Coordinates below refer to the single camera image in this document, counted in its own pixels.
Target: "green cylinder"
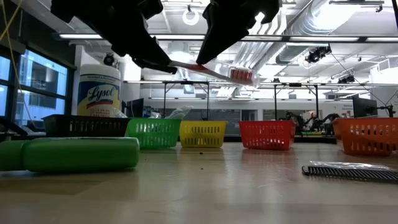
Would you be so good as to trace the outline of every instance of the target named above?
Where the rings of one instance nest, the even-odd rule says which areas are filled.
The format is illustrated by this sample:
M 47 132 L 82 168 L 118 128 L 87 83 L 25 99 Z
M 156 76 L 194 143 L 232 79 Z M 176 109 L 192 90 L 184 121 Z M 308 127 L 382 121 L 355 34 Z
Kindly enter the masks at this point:
M 136 138 L 40 138 L 0 143 L 0 171 L 96 172 L 135 167 Z

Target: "wooden table surface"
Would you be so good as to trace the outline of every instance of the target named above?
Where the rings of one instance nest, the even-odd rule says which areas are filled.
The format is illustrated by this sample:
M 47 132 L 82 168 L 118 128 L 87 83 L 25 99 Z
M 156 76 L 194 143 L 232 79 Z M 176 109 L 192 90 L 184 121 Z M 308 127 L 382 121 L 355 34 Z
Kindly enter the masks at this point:
M 331 144 L 277 152 L 226 143 L 142 151 L 138 167 L 124 172 L 0 172 L 0 224 L 398 223 L 398 185 L 309 178 L 301 173 L 309 161 L 397 167 L 398 156 L 347 156 Z

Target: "plastic basket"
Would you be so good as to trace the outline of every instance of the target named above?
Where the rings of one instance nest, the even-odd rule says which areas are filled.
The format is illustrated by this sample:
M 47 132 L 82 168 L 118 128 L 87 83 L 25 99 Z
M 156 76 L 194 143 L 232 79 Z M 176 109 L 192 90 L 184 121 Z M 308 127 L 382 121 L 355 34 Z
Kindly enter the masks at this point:
M 141 149 L 174 147 L 177 145 L 180 124 L 180 119 L 133 118 L 126 134 L 138 138 Z
M 227 121 L 183 121 L 180 141 L 183 147 L 221 147 Z
M 239 128 L 246 148 L 289 150 L 294 142 L 293 121 L 240 121 Z
M 333 122 L 337 144 L 350 155 L 388 156 L 398 146 L 398 118 L 341 118 Z
M 130 118 L 54 114 L 43 121 L 48 137 L 123 137 Z

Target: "cable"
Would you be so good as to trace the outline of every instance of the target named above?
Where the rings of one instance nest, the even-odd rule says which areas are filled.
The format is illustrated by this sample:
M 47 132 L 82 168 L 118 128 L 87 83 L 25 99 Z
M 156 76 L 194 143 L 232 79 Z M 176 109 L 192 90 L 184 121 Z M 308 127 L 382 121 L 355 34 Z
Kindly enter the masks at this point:
M 341 67 L 343 67 L 343 69 L 348 73 L 348 74 L 350 74 L 350 72 L 339 62 L 339 60 L 337 60 L 337 58 L 335 57 L 335 55 L 333 55 L 333 53 L 330 53 L 335 59 L 336 59 L 336 61 L 341 65 Z M 362 84 L 362 83 L 360 83 L 355 77 L 354 77 L 354 79 L 355 79 L 355 81 L 356 82 L 358 82 L 359 84 Z M 382 104 L 384 104 L 384 106 L 387 106 L 383 101 L 381 101 L 377 96 L 375 96 L 372 92 L 370 92 L 370 90 L 368 90 L 365 86 L 362 86 L 366 91 L 368 91 L 373 97 L 375 97 L 377 100 L 379 100 Z
M 19 1 L 19 4 L 18 4 L 17 8 L 15 9 L 15 11 L 14 11 L 13 15 L 11 16 L 10 21 L 9 21 L 8 23 L 7 23 L 6 13 L 5 13 L 6 10 L 3 10 L 4 22 L 6 23 L 6 28 L 5 28 L 5 30 L 3 31 L 3 33 L 0 35 L 0 41 L 2 40 L 2 38 L 4 37 L 4 35 L 6 35 L 6 33 L 8 33 L 8 30 L 9 30 L 9 28 L 10 28 L 10 25 L 11 25 L 12 22 L 14 21 L 15 16 L 17 15 L 19 8 L 21 7 L 21 5 L 22 5 L 22 3 L 23 3 L 24 1 L 25 1 L 25 0 L 20 0 L 20 1 Z M 4 0 L 1 0 L 1 3 L 2 3 L 3 8 L 5 8 L 6 6 L 4 5 Z
M 7 23 L 6 6 L 4 5 L 4 0 L 1 0 L 1 3 L 2 3 L 2 14 L 3 14 L 3 19 L 4 19 L 4 22 L 6 23 L 6 29 L 4 30 L 3 34 L 6 34 L 6 35 L 7 35 L 8 45 L 9 45 L 10 53 L 11 53 L 12 66 L 14 67 L 15 76 L 16 76 L 16 78 L 17 78 L 17 83 L 18 83 L 18 88 L 19 88 L 19 90 L 21 91 L 21 94 L 23 95 L 21 83 L 20 83 L 20 81 L 19 81 L 19 74 L 18 74 L 18 69 L 17 69 L 17 63 L 15 62 L 14 54 L 13 54 L 13 51 L 12 51 L 11 39 L 10 39 L 10 35 L 9 35 L 9 32 L 8 32 L 8 28 L 10 27 L 10 24 L 12 23 L 13 18 L 11 18 L 10 23 Z M 17 7 L 16 11 L 14 12 L 14 15 L 17 14 L 16 12 L 17 12 L 18 10 L 19 10 L 19 7 Z M 35 128 L 35 123 L 33 122 L 33 119 L 32 119 L 32 117 L 30 116 L 29 109 L 28 109 L 28 107 L 27 107 L 25 98 L 22 97 L 22 100 L 23 100 L 23 102 L 24 102 L 24 105 L 25 105 L 25 108 L 26 108 L 26 111 L 27 111 L 27 115 L 29 116 L 30 122 L 32 123 L 33 127 Z

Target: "orange basket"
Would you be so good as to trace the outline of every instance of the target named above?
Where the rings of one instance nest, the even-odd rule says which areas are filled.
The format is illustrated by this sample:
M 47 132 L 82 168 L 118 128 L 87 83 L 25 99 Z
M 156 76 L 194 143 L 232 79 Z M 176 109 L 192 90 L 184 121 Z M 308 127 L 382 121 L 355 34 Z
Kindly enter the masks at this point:
M 250 149 L 289 150 L 294 142 L 293 121 L 240 121 L 243 146 Z
M 389 156 L 398 144 L 398 118 L 342 118 L 333 122 L 337 144 L 349 155 Z

